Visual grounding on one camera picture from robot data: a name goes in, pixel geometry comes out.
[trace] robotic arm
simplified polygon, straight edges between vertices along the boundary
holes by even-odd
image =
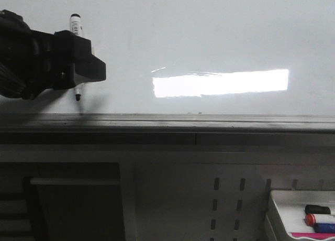
[[[33,100],[45,89],[105,79],[106,64],[92,55],[90,40],[31,30],[21,16],[0,11],[0,95]]]

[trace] whiteboard marker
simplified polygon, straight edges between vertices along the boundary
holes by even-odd
[[[70,17],[70,31],[79,37],[83,36],[83,26],[81,17],[77,13],[72,14]],[[84,83],[79,84],[74,88],[75,98],[77,101],[80,100],[80,97],[83,93],[83,85]]]
[[[335,215],[308,214],[305,217],[305,222],[308,226],[315,224],[335,224]]]
[[[335,233],[335,224],[315,224],[314,231],[316,233]]]

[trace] pegboard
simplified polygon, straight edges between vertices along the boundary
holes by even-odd
[[[335,166],[136,165],[137,240],[260,241],[271,189],[334,190]]]

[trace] whiteboard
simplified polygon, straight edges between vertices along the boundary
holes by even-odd
[[[107,80],[85,85],[80,102],[75,101],[73,90],[46,91],[34,101],[1,97],[0,110],[333,116],[334,3],[0,0],[0,9],[22,15],[31,29],[50,33],[69,29],[70,15],[79,13],[85,37],[107,64]],[[275,69],[289,71],[286,90],[157,97],[153,84],[155,78]]]

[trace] marker cap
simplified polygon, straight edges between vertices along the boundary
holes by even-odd
[[[308,226],[313,226],[316,224],[316,219],[315,219],[315,216],[314,214],[308,214],[306,215],[305,217],[305,222]]]
[[[80,17],[80,15],[77,14],[77,13],[73,13],[73,14],[71,15],[71,17]]]
[[[312,204],[306,205],[305,213],[306,214],[328,214],[328,215],[331,214],[329,207],[312,205]]]

